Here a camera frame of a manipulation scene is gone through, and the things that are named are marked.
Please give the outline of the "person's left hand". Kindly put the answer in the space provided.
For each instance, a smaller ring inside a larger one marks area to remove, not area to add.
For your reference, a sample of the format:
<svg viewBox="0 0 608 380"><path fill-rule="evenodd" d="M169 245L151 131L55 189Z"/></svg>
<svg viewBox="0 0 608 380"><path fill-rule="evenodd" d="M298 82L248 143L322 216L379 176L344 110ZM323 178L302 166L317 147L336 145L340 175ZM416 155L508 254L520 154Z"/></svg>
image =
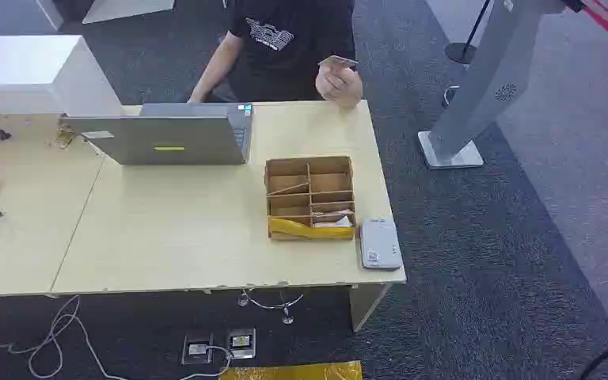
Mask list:
<svg viewBox="0 0 608 380"><path fill-rule="evenodd" d="M340 108L352 109L363 98L362 79L350 68L319 66L315 88L323 99Z"/></svg>

